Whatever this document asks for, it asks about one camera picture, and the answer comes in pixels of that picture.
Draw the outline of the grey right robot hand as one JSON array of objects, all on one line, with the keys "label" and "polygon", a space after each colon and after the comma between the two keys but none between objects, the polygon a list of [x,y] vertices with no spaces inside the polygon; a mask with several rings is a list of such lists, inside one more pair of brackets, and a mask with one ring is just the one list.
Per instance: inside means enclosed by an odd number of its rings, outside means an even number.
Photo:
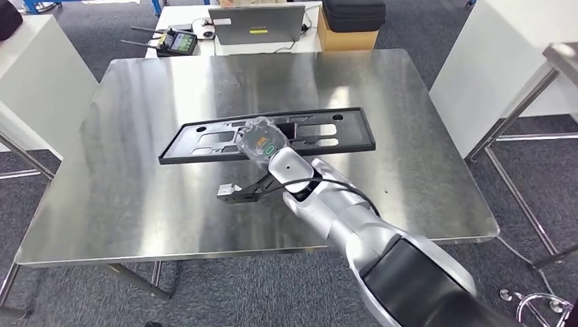
[{"label": "grey right robot hand", "polygon": [[276,152],[289,146],[286,135],[265,116],[249,119],[238,135],[237,147],[240,152],[262,170],[268,170]]}]

